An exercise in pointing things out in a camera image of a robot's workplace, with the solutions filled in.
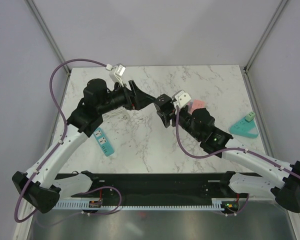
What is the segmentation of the green plug adapter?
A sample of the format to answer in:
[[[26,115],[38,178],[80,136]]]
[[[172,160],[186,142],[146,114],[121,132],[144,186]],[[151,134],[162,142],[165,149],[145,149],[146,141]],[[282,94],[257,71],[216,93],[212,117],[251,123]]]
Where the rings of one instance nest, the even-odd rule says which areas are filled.
[[[245,116],[245,120],[246,120],[247,122],[251,122],[251,121],[254,120],[255,117],[256,117],[256,113],[253,112],[253,111],[251,111],[251,112],[249,112],[249,113]]]

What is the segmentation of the black cube plug adapter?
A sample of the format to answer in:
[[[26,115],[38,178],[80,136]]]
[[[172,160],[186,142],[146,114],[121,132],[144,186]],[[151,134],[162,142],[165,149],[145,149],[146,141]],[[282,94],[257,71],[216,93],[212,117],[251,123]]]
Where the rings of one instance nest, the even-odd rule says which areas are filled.
[[[172,98],[166,94],[161,94],[159,97],[155,99],[153,102],[155,109],[157,112],[170,112],[174,109],[174,105],[172,103]]]

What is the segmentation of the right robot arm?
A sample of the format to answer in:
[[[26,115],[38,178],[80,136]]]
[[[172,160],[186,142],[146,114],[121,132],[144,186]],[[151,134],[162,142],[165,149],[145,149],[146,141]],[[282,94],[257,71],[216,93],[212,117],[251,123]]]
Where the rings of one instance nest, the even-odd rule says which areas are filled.
[[[206,108],[189,113],[186,107],[170,106],[157,110],[163,125],[175,127],[176,135],[183,129],[197,140],[206,153],[203,159],[217,156],[255,172],[247,177],[227,172],[219,191],[225,197],[234,193],[264,196],[275,200],[284,209],[300,213],[300,161],[289,163],[250,150],[246,144],[215,126],[215,118]]]

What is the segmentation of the pink cube socket adapter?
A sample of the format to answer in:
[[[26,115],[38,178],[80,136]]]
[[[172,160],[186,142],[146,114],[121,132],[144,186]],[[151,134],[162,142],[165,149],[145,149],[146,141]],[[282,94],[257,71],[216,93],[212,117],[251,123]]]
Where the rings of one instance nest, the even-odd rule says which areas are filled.
[[[206,103],[204,101],[195,99],[191,105],[191,111],[194,111],[196,109],[205,108],[205,106],[206,106]]]

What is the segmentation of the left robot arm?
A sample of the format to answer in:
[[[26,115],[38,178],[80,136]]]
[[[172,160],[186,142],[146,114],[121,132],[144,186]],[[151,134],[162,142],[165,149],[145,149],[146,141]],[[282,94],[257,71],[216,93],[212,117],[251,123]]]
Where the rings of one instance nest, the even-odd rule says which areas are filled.
[[[83,89],[83,98],[66,121],[65,132],[49,150],[26,172],[17,171],[12,176],[19,195],[36,210],[45,214],[63,198],[84,192],[96,196],[100,185],[88,171],[56,181],[61,168],[103,123],[103,114],[120,107],[142,110],[155,101],[155,97],[140,90],[133,80],[129,87],[115,83],[109,91],[105,80],[95,78]]]

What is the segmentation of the pink plug adapter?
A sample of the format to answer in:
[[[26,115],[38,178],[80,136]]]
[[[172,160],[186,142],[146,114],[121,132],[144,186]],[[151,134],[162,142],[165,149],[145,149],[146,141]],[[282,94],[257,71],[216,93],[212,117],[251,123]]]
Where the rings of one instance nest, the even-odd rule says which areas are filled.
[[[188,106],[188,112],[191,113],[191,112],[192,112],[192,107],[193,107],[193,102],[190,101],[190,102],[187,104],[187,106]]]

